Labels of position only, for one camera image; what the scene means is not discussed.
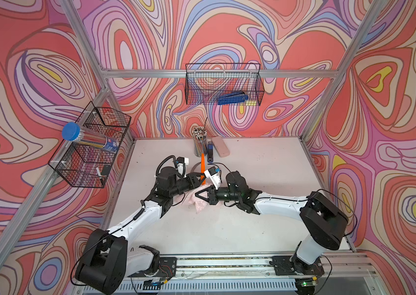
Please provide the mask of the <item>pink terry rag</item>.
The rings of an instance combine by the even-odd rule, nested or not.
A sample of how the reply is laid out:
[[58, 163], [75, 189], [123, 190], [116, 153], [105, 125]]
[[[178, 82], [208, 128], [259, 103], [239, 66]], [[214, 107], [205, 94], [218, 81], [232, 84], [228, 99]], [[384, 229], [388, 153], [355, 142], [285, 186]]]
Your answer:
[[196, 213], [200, 213], [202, 210], [204, 210], [209, 203], [203, 199], [200, 199], [199, 197], [195, 196], [196, 191], [189, 191], [185, 194], [185, 199], [182, 202], [183, 205], [188, 205], [190, 207], [194, 207], [196, 210]]

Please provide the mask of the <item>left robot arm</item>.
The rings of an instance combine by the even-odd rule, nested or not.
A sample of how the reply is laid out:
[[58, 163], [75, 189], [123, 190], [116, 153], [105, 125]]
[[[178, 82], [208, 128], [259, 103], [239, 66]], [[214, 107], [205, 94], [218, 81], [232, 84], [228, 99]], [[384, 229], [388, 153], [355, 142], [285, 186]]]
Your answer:
[[159, 251], [146, 245], [133, 248], [133, 242], [169, 211], [175, 196], [199, 188], [205, 180], [204, 173], [182, 175], [177, 168], [162, 168], [138, 210], [107, 230], [96, 229], [91, 233], [71, 271], [71, 282], [111, 295], [126, 277], [148, 270], [156, 272]]

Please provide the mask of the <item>orange handle sickle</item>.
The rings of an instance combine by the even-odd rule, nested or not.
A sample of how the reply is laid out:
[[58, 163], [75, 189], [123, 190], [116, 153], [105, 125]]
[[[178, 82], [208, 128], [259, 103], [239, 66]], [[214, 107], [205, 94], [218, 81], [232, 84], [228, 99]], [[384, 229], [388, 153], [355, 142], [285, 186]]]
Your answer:
[[206, 139], [206, 123], [208, 121], [208, 118], [205, 119], [204, 124], [203, 124], [203, 130], [202, 130], [202, 135], [201, 135], [201, 172], [205, 171], [205, 139]]

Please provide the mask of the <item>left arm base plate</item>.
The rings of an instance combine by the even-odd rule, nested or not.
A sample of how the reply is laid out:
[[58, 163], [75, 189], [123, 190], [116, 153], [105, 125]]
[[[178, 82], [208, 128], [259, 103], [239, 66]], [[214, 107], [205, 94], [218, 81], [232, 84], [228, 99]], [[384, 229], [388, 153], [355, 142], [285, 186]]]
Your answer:
[[159, 259], [157, 270], [143, 270], [131, 275], [133, 278], [171, 278], [177, 273], [177, 258], [175, 256], [167, 256]]

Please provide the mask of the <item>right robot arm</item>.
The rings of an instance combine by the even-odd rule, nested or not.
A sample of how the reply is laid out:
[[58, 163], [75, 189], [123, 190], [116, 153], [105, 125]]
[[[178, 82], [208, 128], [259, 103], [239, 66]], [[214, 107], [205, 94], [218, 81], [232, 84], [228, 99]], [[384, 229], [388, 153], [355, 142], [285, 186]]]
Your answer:
[[309, 234], [299, 243], [290, 259], [293, 264], [313, 265], [327, 250], [337, 251], [346, 232], [349, 218], [320, 191], [302, 197], [281, 197], [250, 188], [240, 172], [226, 176], [226, 187], [212, 184], [195, 193], [195, 197], [216, 205], [234, 202], [248, 214], [279, 215], [300, 220]]

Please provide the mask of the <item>wooden handle sickle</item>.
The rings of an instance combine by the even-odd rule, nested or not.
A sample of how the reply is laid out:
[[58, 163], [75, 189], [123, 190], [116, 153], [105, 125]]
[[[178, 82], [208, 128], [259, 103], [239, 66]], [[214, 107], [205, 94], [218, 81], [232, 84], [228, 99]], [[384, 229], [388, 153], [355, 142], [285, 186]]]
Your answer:
[[191, 169], [191, 172], [198, 172], [199, 171], [199, 163]]

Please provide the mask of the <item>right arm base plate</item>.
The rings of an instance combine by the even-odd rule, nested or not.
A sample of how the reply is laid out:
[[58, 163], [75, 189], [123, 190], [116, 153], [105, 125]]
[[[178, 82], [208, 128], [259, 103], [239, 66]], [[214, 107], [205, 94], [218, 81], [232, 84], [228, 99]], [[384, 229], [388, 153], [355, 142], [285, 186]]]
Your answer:
[[296, 256], [273, 256], [269, 265], [274, 267], [277, 276], [321, 277], [325, 274], [320, 258], [317, 258], [313, 264], [306, 264]]

